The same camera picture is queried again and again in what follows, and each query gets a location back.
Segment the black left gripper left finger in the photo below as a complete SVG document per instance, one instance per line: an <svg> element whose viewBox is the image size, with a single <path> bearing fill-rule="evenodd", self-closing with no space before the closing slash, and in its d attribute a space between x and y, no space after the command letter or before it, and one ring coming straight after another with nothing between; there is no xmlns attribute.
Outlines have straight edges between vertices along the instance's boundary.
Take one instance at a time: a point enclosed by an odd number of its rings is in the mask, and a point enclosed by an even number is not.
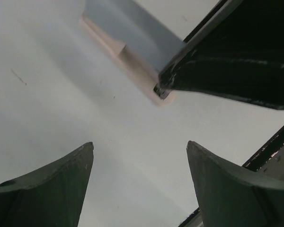
<svg viewBox="0 0 284 227"><path fill-rule="evenodd" d="M64 157L0 183L0 227L76 227L93 166L87 142Z"/></svg>

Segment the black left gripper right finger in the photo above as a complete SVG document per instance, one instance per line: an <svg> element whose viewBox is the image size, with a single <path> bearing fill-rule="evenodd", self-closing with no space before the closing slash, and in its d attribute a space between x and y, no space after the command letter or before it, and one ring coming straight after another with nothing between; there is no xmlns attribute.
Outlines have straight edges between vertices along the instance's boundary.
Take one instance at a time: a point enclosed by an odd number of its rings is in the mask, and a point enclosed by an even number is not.
<svg viewBox="0 0 284 227"><path fill-rule="evenodd" d="M186 147L206 227L284 227L284 181L221 158L194 141Z"/></svg>

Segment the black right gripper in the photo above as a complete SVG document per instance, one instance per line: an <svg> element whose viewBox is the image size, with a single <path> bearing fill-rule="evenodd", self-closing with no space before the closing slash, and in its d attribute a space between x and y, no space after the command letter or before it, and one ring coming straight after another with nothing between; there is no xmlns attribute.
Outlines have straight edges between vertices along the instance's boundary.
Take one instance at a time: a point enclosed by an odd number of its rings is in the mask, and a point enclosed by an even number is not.
<svg viewBox="0 0 284 227"><path fill-rule="evenodd" d="M284 181L284 126L241 167ZM199 206L182 226L204 227Z"/></svg>

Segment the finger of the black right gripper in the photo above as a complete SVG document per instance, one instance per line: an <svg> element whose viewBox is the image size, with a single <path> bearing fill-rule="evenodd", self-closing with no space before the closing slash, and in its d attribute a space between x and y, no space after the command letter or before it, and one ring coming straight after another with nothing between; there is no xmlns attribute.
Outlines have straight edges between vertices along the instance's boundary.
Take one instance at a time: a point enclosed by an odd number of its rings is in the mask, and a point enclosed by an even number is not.
<svg viewBox="0 0 284 227"><path fill-rule="evenodd" d="M284 0L221 0L185 42L162 88L284 110Z"/></svg>

